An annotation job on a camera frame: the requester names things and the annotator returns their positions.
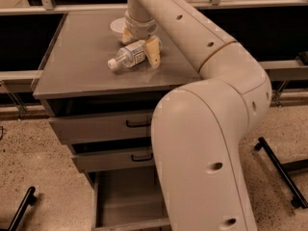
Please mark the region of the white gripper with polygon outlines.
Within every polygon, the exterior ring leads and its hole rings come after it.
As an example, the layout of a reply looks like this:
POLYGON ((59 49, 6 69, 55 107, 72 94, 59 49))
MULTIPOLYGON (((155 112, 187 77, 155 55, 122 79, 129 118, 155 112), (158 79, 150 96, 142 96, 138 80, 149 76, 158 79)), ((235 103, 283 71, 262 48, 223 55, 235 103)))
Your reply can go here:
POLYGON ((157 68, 161 63, 161 49, 159 39, 153 36, 158 29, 158 25, 154 18, 149 13, 132 14, 126 11, 125 26, 121 39, 122 43, 127 45, 132 43, 135 39, 147 39, 142 46, 143 52, 150 65, 153 68, 157 68))

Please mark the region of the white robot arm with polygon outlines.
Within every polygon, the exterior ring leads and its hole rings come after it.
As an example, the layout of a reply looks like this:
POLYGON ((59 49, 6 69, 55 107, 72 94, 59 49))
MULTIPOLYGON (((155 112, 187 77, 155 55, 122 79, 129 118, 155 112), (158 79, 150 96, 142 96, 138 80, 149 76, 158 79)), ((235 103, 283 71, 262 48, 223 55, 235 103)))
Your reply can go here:
POLYGON ((153 17, 201 77, 166 94, 151 122, 172 231, 258 231, 239 142, 269 109, 268 74, 185 0, 128 0, 127 15, 153 17))

